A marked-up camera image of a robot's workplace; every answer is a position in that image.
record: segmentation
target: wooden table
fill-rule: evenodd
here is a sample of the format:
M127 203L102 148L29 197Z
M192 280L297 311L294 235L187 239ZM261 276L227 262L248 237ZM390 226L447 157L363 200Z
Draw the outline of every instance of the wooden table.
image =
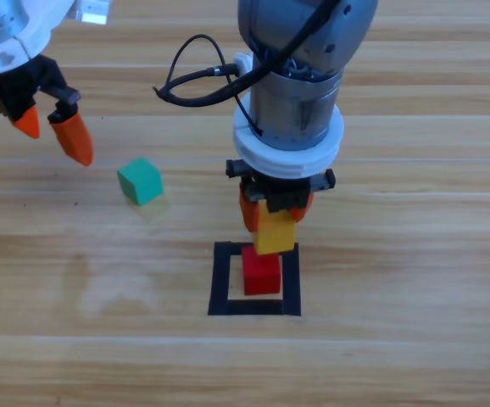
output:
M244 51L236 5L121 0L54 32L91 168L45 120L33 141L0 117L0 407L490 407L490 0L381 0L338 100L338 185L298 228L301 318L207 316L214 242L249 239L235 102L151 88L193 34ZM213 64L199 42L178 73ZM138 156L166 187L140 209L116 178Z

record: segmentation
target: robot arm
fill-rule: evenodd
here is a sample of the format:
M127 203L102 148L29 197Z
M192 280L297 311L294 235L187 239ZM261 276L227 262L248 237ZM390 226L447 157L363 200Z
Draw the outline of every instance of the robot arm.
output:
M246 200L265 199L272 213L306 209L314 192L335 185L326 169L343 135L337 94L377 3L239 0L239 30L252 51L236 56L240 78L204 98L174 97L168 83L155 90L167 102L201 107L248 89L234 115L242 159L229 161L226 173L242 178Z
M40 90L58 99L49 122L63 150L92 162L92 140L78 112L81 95L56 61L42 55L64 19L106 24L111 0L0 0L0 114L28 136L40 136L34 101Z

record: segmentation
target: white ring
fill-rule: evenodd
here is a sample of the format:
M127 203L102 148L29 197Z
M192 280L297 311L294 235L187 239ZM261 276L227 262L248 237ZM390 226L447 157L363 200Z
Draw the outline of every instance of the white ring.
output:
M249 111L250 93L242 103ZM343 117L334 106L330 129L319 144L302 151L283 151L263 144L238 107L234 114L234 144L239 156L262 174L287 180L307 178L325 171L336 159L344 128Z

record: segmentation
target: red block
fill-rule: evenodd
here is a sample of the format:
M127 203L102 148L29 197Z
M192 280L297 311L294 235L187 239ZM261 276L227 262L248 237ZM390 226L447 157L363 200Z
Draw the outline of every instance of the red block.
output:
M254 246L242 248L245 295L277 294L281 291L279 254L258 256Z

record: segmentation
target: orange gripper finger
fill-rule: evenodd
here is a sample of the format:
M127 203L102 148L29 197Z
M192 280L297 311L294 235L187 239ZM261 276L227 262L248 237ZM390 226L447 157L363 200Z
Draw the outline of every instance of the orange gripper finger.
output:
M23 117L17 121L12 121L12 124L28 137L40 138L40 121L38 120L36 106L28 108Z
M290 209L290 215L296 223L301 221L305 217L305 215L307 214L307 211L309 210L309 208L313 204L313 196L314 196L313 193L309 194L309 200L307 201L307 206L305 208Z
M51 123L51 127L67 156L86 167L92 164L92 139L79 112L62 123Z
M243 194L243 185L239 185L239 206L242 208L243 222L251 233L259 231L260 207L258 202L249 202Z

